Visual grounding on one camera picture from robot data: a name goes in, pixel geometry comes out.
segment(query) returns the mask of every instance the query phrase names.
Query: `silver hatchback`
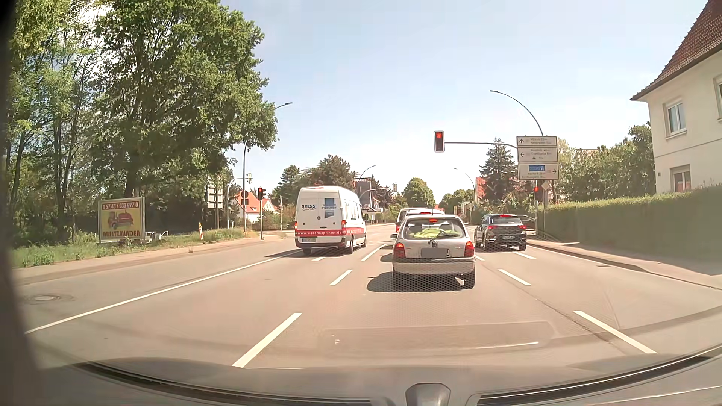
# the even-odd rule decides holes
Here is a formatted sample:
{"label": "silver hatchback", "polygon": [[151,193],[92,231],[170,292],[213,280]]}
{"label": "silver hatchback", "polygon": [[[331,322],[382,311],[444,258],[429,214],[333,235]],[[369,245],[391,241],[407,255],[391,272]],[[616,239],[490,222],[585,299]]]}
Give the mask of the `silver hatchback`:
{"label": "silver hatchback", "polygon": [[391,239],[395,240],[391,260],[395,288],[420,275],[453,275],[464,281],[465,289],[474,287],[474,242],[458,216],[408,217]]}

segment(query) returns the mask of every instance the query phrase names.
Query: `van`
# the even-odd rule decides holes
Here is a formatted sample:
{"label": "van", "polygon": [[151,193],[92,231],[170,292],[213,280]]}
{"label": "van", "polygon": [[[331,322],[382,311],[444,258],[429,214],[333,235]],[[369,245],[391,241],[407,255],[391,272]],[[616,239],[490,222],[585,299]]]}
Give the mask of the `van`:
{"label": "van", "polygon": [[366,222],[356,193],[340,186],[301,188],[296,200],[296,247],[310,255],[315,248],[338,248],[351,254],[366,247]]}

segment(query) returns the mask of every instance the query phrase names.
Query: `hedge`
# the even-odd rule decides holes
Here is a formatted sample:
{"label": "hedge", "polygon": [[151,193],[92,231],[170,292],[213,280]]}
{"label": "hedge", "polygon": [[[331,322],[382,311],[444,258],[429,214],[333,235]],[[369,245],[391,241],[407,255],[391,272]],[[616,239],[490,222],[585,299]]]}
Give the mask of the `hedge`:
{"label": "hedge", "polygon": [[547,235],[649,254],[720,257],[722,186],[540,208]]}

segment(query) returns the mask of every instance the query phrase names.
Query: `direction sign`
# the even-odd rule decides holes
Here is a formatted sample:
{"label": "direction sign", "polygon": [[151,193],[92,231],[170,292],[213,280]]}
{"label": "direction sign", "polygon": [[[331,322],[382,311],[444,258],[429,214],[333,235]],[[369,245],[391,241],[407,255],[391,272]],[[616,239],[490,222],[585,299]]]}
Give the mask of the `direction sign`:
{"label": "direction sign", "polygon": [[559,155],[556,147],[518,147],[516,160],[519,163],[556,163]]}
{"label": "direction sign", "polygon": [[545,147],[556,145],[556,137],[516,137],[517,147]]}
{"label": "direction sign", "polygon": [[559,180],[558,163],[519,164],[519,180],[521,181],[556,181]]}

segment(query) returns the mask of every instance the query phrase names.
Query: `sidewalk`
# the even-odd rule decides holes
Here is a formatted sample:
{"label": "sidewalk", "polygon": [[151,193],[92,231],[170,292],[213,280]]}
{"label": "sidewalk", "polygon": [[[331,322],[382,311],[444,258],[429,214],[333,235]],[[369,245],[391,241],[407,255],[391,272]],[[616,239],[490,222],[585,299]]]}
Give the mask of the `sidewalk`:
{"label": "sidewalk", "polygon": [[616,267],[722,290],[722,262],[652,256],[582,243],[558,243],[535,238],[528,239],[527,244]]}
{"label": "sidewalk", "polygon": [[62,277],[160,262],[189,254],[204,254],[224,249],[239,248],[241,246],[252,246],[268,241],[280,241],[280,237],[266,237],[264,233],[264,241],[261,241],[258,237],[254,236],[253,238],[239,238],[238,240],[223,241],[219,243],[158,249],[154,251],[132,252],[128,254],[104,256],[102,258],[81,259],[79,261],[56,262],[55,264],[40,265],[38,267],[14,268],[12,273],[17,285],[27,285],[30,283],[59,279]]}

